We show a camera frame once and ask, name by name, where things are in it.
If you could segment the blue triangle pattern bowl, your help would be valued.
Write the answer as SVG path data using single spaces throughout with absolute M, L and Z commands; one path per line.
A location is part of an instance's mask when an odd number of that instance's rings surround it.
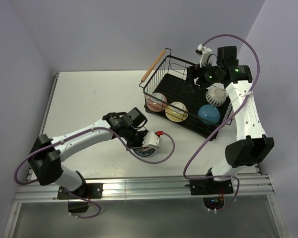
M 156 149 L 149 147 L 135 148 L 133 149 L 134 154 L 139 158 L 151 156 Z

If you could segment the white blue-striped bowl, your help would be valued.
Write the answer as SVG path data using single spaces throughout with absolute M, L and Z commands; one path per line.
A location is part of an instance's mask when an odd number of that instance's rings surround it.
M 213 105 L 215 107 L 220 107 L 224 104 L 226 101 L 227 94 L 226 91 L 222 88 L 212 86 L 207 92 L 206 92 L 206 100 L 210 105 Z

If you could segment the plain blue bowl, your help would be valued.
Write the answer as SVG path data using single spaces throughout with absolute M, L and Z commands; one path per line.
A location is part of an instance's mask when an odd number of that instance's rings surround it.
M 207 104 L 199 108 L 198 117 L 202 123 L 213 125 L 219 122 L 221 115 L 215 106 Z

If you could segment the yellow blue sun bowl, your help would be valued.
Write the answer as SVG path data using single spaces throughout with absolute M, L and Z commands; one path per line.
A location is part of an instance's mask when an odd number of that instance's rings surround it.
M 183 122 L 188 117 L 188 110 L 182 102 L 173 102 L 166 107 L 165 115 L 172 122 Z

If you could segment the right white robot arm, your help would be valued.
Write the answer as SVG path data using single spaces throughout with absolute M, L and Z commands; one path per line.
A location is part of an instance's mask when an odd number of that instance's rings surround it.
M 260 122 L 252 92 L 255 80 L 249 66 L 239 64 L 237 48 L 218 48 L 215 66 L 209 63 L 213 54 L 210 48 L 199 45 L 196 52 L 201 56 L 200 63 L 187 68 L 184 88 L 192 89 L 194 82 L 200 88 L 221 83 L 232 104 L 232 117 L 236 121 L 236 141 L 226 146 L 224 159 L 211 168 L 205 181 L 206 190 L 216 193 L 221 189 L 222 181 L 262 162 L 275 143 Z

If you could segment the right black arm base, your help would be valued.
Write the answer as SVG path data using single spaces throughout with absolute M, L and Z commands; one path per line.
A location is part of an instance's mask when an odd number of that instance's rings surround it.
M 211 195 L 203 197 L 203 204 L 208 209 L 222 209 L 224 207 L 224 195 L 233 194 L 231 180 L 215 181 L 214 178 L 189 180 L 187 185 L 192 196 Z

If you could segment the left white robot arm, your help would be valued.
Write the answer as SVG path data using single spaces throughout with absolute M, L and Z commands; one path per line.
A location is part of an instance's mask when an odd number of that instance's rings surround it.
M 29 159 L 29 164 L 41 186 L 55 183 L 81 198 L 87 192 L 86 181 L 78 171 L 65 167 L 63 161 L 92 145 L 118 137 L 126 140 L 130 148 L 139 148 L 147 131 L 138 129 L 147 121 L 138 108 L 133 108 L 128 113 L 108 113 L 67 135 L 49 138 L 43 134 L 34 143 L 32 151 L 37 154 Z

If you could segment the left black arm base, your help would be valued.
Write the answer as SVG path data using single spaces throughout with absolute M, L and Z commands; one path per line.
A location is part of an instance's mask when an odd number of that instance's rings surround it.
M 100 205 L 92 200 L 102 198 L 102 192 L 102 183 L 85 183 L 75 191 L 69 191 L 60 186 L 57 199 L 68 201 L 70 215 L 80 219 L 89 219 L 98 216 L 101 212 Z M 96 207 L 98 211 L 94 215 L 83 216 L 82 214 L 86 213 L 92 206 Z

